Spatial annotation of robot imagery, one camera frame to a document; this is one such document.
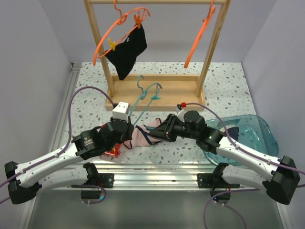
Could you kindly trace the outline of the navy underwear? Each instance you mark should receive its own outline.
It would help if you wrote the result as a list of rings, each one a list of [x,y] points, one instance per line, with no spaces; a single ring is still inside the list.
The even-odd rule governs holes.
[[[239,138],[239,127],[236,126],[236,125],[225,125],[225,126],[226,126],[226,129],[227,129],[228,135],[232,139],[234,139],[235,141],[238,141],[238,138]],[[224,126],[220,122],[217,124],[217,127],[218,127],[218,129],[221,132],[225,133],[225,128],[224,128]]]

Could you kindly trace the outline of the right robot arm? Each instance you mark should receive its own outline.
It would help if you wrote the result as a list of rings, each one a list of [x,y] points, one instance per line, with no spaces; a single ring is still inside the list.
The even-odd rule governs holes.
[[[245,166],[238,168],[220,163],[212,176],[217,187],[224,187],[227,183],[253,187],[288,205],[300,182],[299,171],[292,158],[277,158],[249,148],[232,139],[227,130],[209,127],[197,111],[170,114],[149,134],[167,142],[174,142],[178,137],[193,139],[203,151],[230,158]]]

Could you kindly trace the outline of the pink underwear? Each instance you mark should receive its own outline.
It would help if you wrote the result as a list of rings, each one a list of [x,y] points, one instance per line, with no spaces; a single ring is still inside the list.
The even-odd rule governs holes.
[[[160,118],[156,118],[147,125],[136,125],[132,133],[132,139],[125,141],[123,145],[128,149],[132,149],[138,146],[139,147],[152,146],[160,143],[162,140],[151,137],[149,134],[149,130],[147,130],[146,127],[155,128],[159,126],[161,123],[162,120]]]

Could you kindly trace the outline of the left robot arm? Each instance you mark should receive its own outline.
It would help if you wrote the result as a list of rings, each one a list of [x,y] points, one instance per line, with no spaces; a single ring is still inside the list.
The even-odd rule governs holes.
[[[83,131],[70,143],[44,156],[25,163],[5,164],[9,200],[17,205],[36,197],[46,189],[79,186],[103,189],[102,177],[88,159],[111,151],[117,144],[131,140],[134,130],[131,118],[111,118],[102,126]],[[85,162],[71,171],[64,167]]]

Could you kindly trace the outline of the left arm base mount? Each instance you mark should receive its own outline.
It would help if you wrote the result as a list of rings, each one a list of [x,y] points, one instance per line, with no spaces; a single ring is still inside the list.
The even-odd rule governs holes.
[[[113,188],[113,173],[99,173],[93,163],[85,163],[81,168],[85,170],[85,181],[71,185],[72,188]]]

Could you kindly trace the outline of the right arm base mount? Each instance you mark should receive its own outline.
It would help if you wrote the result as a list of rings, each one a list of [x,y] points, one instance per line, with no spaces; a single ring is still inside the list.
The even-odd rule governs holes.
[[[224,169],[228,166],[227,163],[220,163],[212,173],[197,174],[198,188],[209,188],[211,190],[216,188],[239,188],[240,184],[228,183],[222,178]]]

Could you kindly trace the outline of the teal clip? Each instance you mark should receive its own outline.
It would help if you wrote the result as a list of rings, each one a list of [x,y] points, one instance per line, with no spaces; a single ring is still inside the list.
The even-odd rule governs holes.
[[[151,100],[160,100],[160,96],[158,94],[155,94],[154,96],[151,97]]]

